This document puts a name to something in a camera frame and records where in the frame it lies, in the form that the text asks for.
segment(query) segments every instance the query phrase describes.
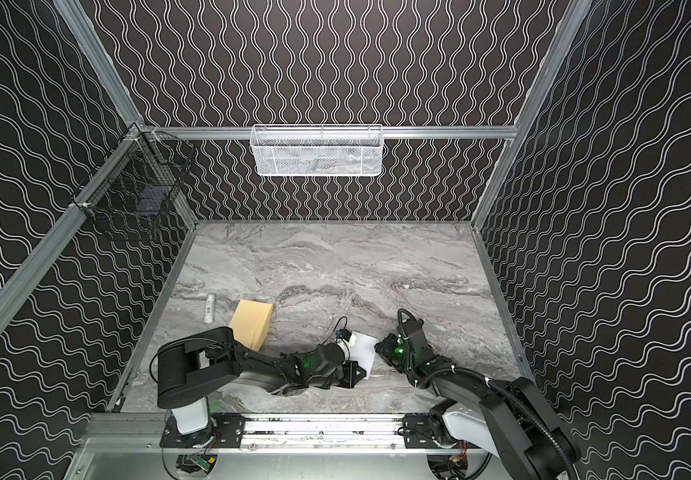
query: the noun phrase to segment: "metal rail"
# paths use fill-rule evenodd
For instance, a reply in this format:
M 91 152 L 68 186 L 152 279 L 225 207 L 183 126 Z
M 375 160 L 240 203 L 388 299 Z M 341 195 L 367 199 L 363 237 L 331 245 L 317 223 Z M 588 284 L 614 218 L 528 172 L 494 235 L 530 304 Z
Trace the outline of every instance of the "metal rail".
M 524 355 L 524 347 L 521 345 L 519 336 L 516 334 L 516 326 L 513 324 L 513 317 L 511 317 L 511 312 L 508 310 L 508 303 L 505 301 L 505 296 L 501 290 L 500 282 L 497 281 L 497 275 L 494 273 L 494 267 L 490 261 L 484 239 L 481 238 L 481 233 L 475 226 L 472 226 L 471 230 L 473 231 L 476 250 L 478 250 L 479 258 L 481 259 L 481 266 L 484 267 L 494 303 L 497 305 L 497 311 L 500 313 L 500 320 L 503 322 L 505 334 L 508 337 L 508 342 L 511 344 L 511 349 L 513 350 L 513 357 L 516 360 L 516 366 L 519 367 L 519 373 L 521 373 L 522 376 L 525 376 L 534 382 L 534 374 L 527 363 L 527 357 Z
M 133 137 L 137 136 L 137 129 L 130 129 L 130 133 L 119 143 L 110 154 L 102 167 L 94 174 L 87 185 L 76 196 L 76 203 L 81 204 L 90 199 L 94 191 L 108 178 L 113 169 L 125 158 L 126 152 L 137 145 Z M 52 228 L 30 252 L 25 261 L 6 281 L 0 290 L 0 336 L 6 326 L 20 310 L 41 279 L 62 254 L 73 235 L 81 228 L 86 220 L 85 214 L 74 204 L 68 206 Z
M 517 117 L 518 131 L 515 137 L 513 137 L 513 141 L 503 149 L 500 158 L 497 160 L 494 172 L 492 172 L 492 176 L 489 182 L 487 182 L 485 192 L 481 196 L 481 201 L 479 201 L 474 216 L 471 219 L 474 225 L 479 228 L 484 225 L 494 200 L 497 198 L 497 194 L 500 193 L 500 188 L 505 183 L 513 162 L 516 161 L 516 156 L 537 119 L 537 114 L 540 113 L 543 101 L 545 101 L 548 92 L 553 86 L 553 82 L 556 80 L 559 69 L 570 51 L 577 31 L 588 14 L 591 3 L 592 0 L 573 0 L 570 5 L 567 5 L 567 10 L 564 12 L 561 24 L 559 24 L 556 34 L 553 36 L 551 46 L 548 48 L 548 53 L 546 53 L 540 71 L 537 72 L 527 101 L 524 102 Z
M 76 38 L 76 43 L 79 44 L 86 59 L 90 61 L 98 80 L 108 92 L 108 96 L 121 119 L 126 122 L 126 126 L 142 124 L 142 115 L 132 101 L 132 97 L 129 96 L 129 91 L 121 81 L 119 72 L 113 66 L 110 56 L 102 46 L 100 37 L 95 32 L 92 21 L 86 16 L 79 0 L 54 0 L 54 5 Z
M 183 140 L 249 140 L 252 127 L 147 127 L 148 131 L 174 135 Z M 515 138 L 516 127 L 383 127 L 388 140 L 451 139 L 451 138 Z
M 132 351 L 132 356 L 129 357 L 129 362 L 127 362 L 124 367 L 124 371 L 119 379 L 119 384 L 116 386 L 116 390 L 113 392 L 108 402 L 106 411 L 110 412 L 113 410 L 113 407 L 116 406 L 116 402 L 118 402 L 122 393 L 127 390 L 129 379 L 137 374 L 140 362 L 143 356 L 145 356 L 148 344 L 158 326 L 158 321 L 161 320 L 161 315 L 164 313 L 169 297 L 172 295 L 172 291 L 175 290 L 177 279 L 180 277 L 180 270 L 182 270 L 182 266 L 186 264 L 186 258 L 188 257 L 188 252 L 191 250 L 194 238 L 196 238 L 196 231 L 190 230 L 186 235 L 186 239 L 182 242 L 177 258 L 174 264 L 172 264 L 172 269 L 169 271 L 166 282 L 164 283 L 164 288 L 162 288 L 161 293 L 158 295 L 158 299 L 156 299 L 156 303 L 153 305 L 153 311 L 148 316 L 148 321 L 142 329 L 140 338 L 137 340 L 135 350 Z
M 398 433 L 403 414 L 244 414 L 241 446 L 210 448 L 207 452 L 278 454 L 347 453 L 361 455 L 456 454 L 459 448 L 406 448 Z M 90 453 L 159 453 L 164 429 L 162 413 L 96 413 L 82 437 Z M 199 448 L 164 448 L 165 453 L 193 453 Z M 483 452 L 469 448 L 471 452 Z

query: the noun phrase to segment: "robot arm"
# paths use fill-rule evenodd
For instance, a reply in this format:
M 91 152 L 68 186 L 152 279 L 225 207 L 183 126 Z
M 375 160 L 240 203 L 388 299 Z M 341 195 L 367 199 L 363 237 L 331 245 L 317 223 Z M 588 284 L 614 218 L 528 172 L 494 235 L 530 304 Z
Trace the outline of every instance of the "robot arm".
M 306 353 L 267 356 L 236 342 L 233 330 L 221 326 L 158 349 L 158 407 L 171 409 L 179 433 L 188 435 L 208 425 L 206 396 L 230 382 L 283 396 L 311 386 L 353 388 L 366 371 L 346 360 L 345 352 L 332 342 Z
M 500 457 L 515 480 L 549 480 L 563 471 L 577 480 L 572 464 L 579 450 L 567 425 L 530 380 L 504 382 L 456 366 L 428 345 L 422 319 L 406 310 L 399 310 L 398 317 L 397 333 L 375 350 L 411 385 L 448 398 L 429 417 L 440 444 L 463 440 L 484 448 Z M 201 447 L 212 438 L 209 393 L 229 382 L 284 396 L 311 386 L 353 388 L 366 371 L 346 355 L 345 347 L 331 342 L 310 352 L 267 356 L 236 342 L 227 326 L 219 327 L 158 350 L 158 406 L 172 410 L 183 446 Z
M 399 309 L 398 335 L 389 334 L 375 350 L 412 385 L 450 399 L 431 409 L 437 438 L 465 440 L 499 456 L 514 480 L 549 480 L 564 471 L 577 480 L 572 465 L 579 448 L 531 380 L 504 382 L 456 366 L 433 352 L 422 326 Z

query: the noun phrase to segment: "black patterned wall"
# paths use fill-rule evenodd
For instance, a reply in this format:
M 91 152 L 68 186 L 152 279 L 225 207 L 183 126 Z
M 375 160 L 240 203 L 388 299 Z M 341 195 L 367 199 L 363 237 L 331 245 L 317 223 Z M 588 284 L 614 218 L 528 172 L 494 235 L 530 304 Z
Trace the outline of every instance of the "black patterned wall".
M 378 177 L 261 177 L 246 141 L 206 141 L 184 191 L 210 220 L 470 220 L 503 140 L 387 140 Z
M 65 475 L 105 411 L 185 240 L 174 213 L 148 243 L 85 222 L 0 337 L 0 478 Z
M 0 2 L 0 288 L 126 132 L 45 0 Z
M 581 478 L 691 478 L 691 0 L 597 0 L 483 236 Z
M 126 132 L 47 0 L 0 0 L 0 288 Z M 185 237 L 113 243 L 91 223 L 0 337 L 0 479 L 64 475 L 104 410 Z
M 82 0 L 148 124 L 513 124 L 567 0 Z

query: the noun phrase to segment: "black mounting plate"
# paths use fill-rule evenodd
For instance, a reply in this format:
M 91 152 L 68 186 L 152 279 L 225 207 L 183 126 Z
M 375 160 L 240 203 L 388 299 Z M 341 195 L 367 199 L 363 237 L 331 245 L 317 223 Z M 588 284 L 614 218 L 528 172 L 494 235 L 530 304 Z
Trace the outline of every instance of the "black mounting plate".
M 198 432 L 180 435 L 177 431 L 177 420 L 170 416 L 166 421 L 166 427 L 161 437 L 159 446 L 162 448 L 192 448 L 200 446 L 204 448 L 212 435 L 216 435 L 213 448 L 238 448 L 244 437 L 244 424 L 246 419 L 238 413 L 213 413 L 212 430 L 205 428 Z
M 343 363 L 343 378 L 338 386 L 344 389 L 352 389 L 359 383 L 359 380 L 366 378 L 367 371 L 359 367 L 354 360 L 345 360 Z
M 399 429 L 404 437 L 405 448 L 438 448 L 434 433 L 431 431 L 431 418 L 427 414 L 405 415 Z

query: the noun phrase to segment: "black wire basket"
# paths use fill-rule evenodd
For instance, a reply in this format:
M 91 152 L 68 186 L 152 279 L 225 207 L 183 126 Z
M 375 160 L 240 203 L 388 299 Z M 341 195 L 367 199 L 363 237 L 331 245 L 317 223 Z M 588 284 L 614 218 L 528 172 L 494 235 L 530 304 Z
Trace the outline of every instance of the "black wire basket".
M 143 133 L 80 208 L 111 240 L 155 240 L 194 158 L 196 148 L 188 141 Z

